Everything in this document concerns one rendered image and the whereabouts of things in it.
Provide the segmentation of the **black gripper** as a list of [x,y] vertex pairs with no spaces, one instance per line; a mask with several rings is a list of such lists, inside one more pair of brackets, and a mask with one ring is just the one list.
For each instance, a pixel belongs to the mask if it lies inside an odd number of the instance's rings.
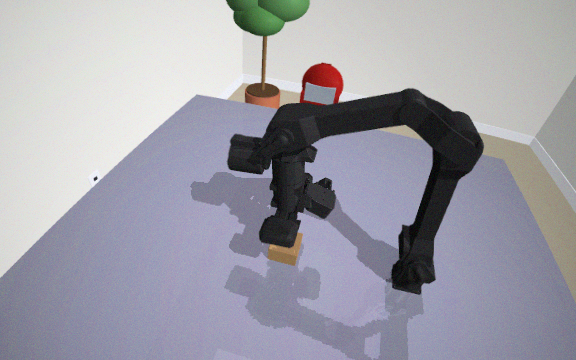
[[[277,208],[275,215],[266,218],[259,231],[259,239],[263,243],[292,247],[296,241],[301,220],[297,220],[297,205],[304,190],[306,178],[311,176],[305,172],[304,179],[295,185],[282,185],[272,179],[270,190],[273,191],[271,207]],[[312,183],[313,177],[310,177]]]

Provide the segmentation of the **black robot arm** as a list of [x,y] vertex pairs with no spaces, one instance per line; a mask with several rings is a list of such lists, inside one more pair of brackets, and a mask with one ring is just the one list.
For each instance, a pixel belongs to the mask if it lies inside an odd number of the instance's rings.
[[[233,135],[227,166],[262,175],[272,158],[273,179],[282,185],[295,185],[304,179],[305,162],[314,162],[317,149],[312,144],[318,140],[402,125],[432,147],[433,167],[414,222],[402,225],[398,234],[399,260],[393,265],[391,279],[393,289],[420,295],[424,283],[436,280],[434,238],[453,192],[484,150],[484,142],[466,113],[453,112],[410,88],[328,105],[289,103],[277,110],[262,138]],[[303,213],[305,208],[326,219],[336,202],[332,180],[326,177],[311,183],[310,177],[296,211]]]

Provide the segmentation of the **tan wooden block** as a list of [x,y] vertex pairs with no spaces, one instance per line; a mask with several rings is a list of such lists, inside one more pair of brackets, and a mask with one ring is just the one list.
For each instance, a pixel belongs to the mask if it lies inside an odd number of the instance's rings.
[[268,258],[269,260],[277,261],[280,263],[288,264],[291,266],[296,265],[297,257],[299,254],[303,234],[297,233],[296,241],[294,246],[288,248],[278,245],[270,244],[268,247]]

